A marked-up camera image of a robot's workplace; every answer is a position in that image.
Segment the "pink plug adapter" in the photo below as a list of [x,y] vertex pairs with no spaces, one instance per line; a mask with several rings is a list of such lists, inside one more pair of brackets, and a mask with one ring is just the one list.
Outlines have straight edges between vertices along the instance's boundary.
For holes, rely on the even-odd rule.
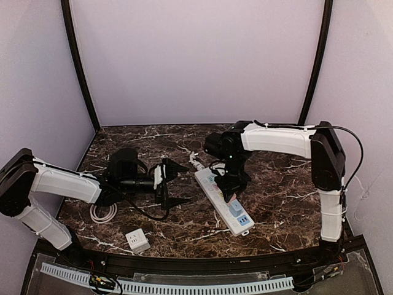
[[232,202],[233,200],[236,200],[236,198],[237,198],[236,194],[233,194],[233,195],[230,197],[229,202]]

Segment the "blue plug adapter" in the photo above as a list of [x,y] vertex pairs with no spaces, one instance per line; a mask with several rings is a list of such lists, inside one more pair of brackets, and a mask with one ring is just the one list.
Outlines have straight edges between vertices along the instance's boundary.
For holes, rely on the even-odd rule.
[[243,214],[244,208],[237,199],[228,203],[228,209],[234,218],[238,218]]

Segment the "white multicolour power strip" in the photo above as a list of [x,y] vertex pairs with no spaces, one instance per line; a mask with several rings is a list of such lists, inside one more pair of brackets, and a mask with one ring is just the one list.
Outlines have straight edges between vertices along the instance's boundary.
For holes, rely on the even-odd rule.
[[195,179],[203,192],[212,203],[213,207],[224,221],[230,232],[235,236],[245,236],[255,226],[254,220],[244,209],[243,214],[234,218],[228,209],[228,204],[222,197],[222,192],[215,182],[216,175],[212,174],[209,168],[204,168],[195,172]]

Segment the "white cube socket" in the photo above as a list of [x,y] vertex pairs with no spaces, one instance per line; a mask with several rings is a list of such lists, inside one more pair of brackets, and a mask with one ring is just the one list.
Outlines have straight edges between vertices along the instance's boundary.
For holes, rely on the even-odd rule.
[[141,228],[127,233],[125,237],[132,252],[135,254],[140,254],[151,248],[151,245]]

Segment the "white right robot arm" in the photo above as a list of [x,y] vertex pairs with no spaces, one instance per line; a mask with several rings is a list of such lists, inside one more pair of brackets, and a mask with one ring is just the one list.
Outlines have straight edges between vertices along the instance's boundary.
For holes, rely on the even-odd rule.
[[254,151],[297,155],[311,161],[311,178],[321,200],[321,240],[336,243],[342,235],[346,192],[346,154],[335,133],[339,128],[322,121],[299,126],[238,121],[223,133],[212,133],[204,151],[223,166],[210,165],[214,181],[229,205],[246,190],[250,176],[246,161]]

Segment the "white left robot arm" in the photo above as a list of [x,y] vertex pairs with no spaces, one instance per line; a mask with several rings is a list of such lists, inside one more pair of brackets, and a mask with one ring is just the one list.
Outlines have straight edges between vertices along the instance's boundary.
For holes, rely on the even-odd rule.
[[163,158],[152,168],[132,148],[113,153],[102,175],[95,176],[57,167],[23,148],[1,169],[1,213],[16,218],[56,249],[79,248],[75,233],[57,221],[31,196],[44,192],[101,207],[128,200],[130,195],[153,194],[162,210],[169,211],[187,199],[169,197],[167,184],[189,169]]

